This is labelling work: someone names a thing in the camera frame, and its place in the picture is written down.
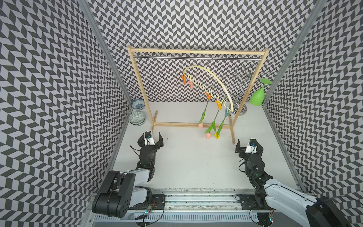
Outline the yellow tulip flower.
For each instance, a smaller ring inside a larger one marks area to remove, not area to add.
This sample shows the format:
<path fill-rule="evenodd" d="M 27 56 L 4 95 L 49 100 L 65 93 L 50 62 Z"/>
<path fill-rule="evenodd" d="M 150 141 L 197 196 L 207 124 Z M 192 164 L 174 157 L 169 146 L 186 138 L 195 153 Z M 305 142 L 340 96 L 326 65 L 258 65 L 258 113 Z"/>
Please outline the yellow tulip flower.
<path fill-rule="evenodd" d="M 226 119 L 229 115 L 230 115 L 230 112 L 229 112 L 229 111 L 227 111 L 227 112 L 225 113 L 225 116 L 224 116 L 223 121 L 221 122 L 220 126 L 218 127 L 217 132 L 215 133 L 215 138 L 216 138 L 216 139 L 219 139 L 219 137 L 220 137 L 220 132 L 221 132 L 221 131 L 222 131 L 222 129 L 223 129 L 225 119 Z"/>

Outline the pink tulip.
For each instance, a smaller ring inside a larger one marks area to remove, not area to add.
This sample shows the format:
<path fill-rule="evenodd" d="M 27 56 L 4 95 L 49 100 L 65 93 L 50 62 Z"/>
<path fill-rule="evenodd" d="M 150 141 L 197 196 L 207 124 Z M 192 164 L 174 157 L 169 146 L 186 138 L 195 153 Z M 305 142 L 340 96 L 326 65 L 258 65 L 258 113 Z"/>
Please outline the pink tulip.
<path fill-rule="evenodd" d="M 205 133 L 206 133 L 206 139 L 208 140 L 208 139 L 210 139 L 210 137 L 211 137 L 211 131 L 216 131 L 216 118 L 217 118 L 217 116 L 218 116 L 218 114 L 219 114 L 219 112 L 222 110 L 222 108 L 219 108 L 218 109 L 218 111 L 217 111 L 217 113 L 216 113 L 216 115 L 215 115 L 215 118 L 214 118 L 214 120 L 213 120 L 213 122 L 211 123 L 211 125 L 208 127 L 208 129 L 205 131 Z"/>
<path fill-rule="evenodd" d="M 208 92 L 206 93 L 206 96 L 207 96 L 207 103 L 206 103 L 206 106 L 205 106 L 205 108 L 204 108 L 204 111 L 203 111 L 203 113 L 202 113 L 202 115 L 201 115 L 200 121 L 199 121 L 199 123 L 198 123 L 198 127 L 199 127 L 199 128 L 203 128 L 203 120 L 204 120 L 204 118 L 205 118 L 206 110 L 207 110 L 207 107 L 208 107 L 209 101 L 210 101 L 210 99 L 211 99 L 211 95 L 210 95 Z"/>

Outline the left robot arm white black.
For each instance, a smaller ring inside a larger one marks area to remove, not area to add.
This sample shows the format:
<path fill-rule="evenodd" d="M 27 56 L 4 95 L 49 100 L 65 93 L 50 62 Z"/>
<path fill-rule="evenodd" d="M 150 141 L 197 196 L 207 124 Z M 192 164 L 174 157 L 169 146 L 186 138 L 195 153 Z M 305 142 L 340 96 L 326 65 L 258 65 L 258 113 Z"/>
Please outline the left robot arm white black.
<path fill-rule="evenodd" d="M 122 218 L 130 207 L 151 201 L 151 189 L 141 184 L 151 181 L 154 176 L 156 153 L 164 146 L 160 133 L 158 139 L 155 142 L 152 131 L 146 131 L 138 139 L 140 153 L 136 168 L 107 173 L 93 200 L 93 213 Z"/>

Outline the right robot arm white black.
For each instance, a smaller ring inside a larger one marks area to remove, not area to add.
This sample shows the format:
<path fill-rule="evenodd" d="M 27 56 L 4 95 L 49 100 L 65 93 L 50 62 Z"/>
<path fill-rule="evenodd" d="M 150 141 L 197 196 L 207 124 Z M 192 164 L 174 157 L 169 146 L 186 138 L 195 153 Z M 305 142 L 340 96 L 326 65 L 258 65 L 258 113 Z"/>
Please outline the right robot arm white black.
<path fill-rule="evenodd" d="M 325 196 L 320 198 L 292 189 L 265 171 L 263 147 L 250 138 L 247 146 L 238 142 L 235 153 L 242 159 L 245 173 L 255 189 L 258 208 L 268 206 L 288 216 L 303 227 L 349 227 L 343 212 Z"/>

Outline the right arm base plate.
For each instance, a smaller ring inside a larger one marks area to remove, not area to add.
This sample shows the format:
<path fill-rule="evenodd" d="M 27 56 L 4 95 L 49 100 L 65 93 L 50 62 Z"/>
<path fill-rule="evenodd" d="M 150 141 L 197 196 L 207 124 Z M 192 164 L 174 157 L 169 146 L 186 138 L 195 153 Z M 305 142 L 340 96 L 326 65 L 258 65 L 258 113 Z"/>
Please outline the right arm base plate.
<path fill-rule="evenodd" d="M 259 194 L 237 194 L 234 198 L 241 204 L 242 210 L 269 210 L 273 208 L 267 205 L 265 197 Z"/>

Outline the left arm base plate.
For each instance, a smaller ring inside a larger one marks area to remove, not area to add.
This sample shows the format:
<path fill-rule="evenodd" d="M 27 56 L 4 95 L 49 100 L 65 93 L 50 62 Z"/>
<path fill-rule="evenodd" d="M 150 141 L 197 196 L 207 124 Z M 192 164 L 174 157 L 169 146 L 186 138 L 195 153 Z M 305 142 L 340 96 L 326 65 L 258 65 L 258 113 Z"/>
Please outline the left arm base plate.
<path fill-rule="evenodd" d="M 147 208 L 151 208 L 152 211 L 163 211 L 165 208 L 166 195 L 165 194 L 153 194 L 149 201 L 141 204 L 137 204 L 131 207 L 131 210 L 145 212 Z"/>

